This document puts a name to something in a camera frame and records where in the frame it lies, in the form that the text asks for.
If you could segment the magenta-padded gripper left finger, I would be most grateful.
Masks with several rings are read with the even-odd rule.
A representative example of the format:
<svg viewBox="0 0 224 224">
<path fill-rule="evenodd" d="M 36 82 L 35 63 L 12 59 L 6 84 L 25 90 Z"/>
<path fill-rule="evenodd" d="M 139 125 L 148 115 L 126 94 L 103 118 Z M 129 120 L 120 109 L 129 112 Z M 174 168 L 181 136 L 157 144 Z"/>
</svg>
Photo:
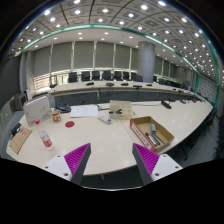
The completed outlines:
<svg viewBox="0 0 224 224">
<path fill-rule="evenodd" d="M 87 143 L 66 155 L 56 155 L 42 169 L 79 185 L 90 154 L 91 144 Z"/>
</svg>

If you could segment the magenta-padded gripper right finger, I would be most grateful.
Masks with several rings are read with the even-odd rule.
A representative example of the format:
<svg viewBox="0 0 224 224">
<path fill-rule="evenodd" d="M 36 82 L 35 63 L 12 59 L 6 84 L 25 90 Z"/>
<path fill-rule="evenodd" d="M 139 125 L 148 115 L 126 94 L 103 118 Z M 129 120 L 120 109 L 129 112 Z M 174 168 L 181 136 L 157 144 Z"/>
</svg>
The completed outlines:
<svg viewBox="0 0 224 224">
<path fill-rule="evenodd" d="M 133 144 L 132 154 L 136 160 L 144 185 L 182 169 L 168 154 L 158 155 L 136 143 Z"/>
</svg>

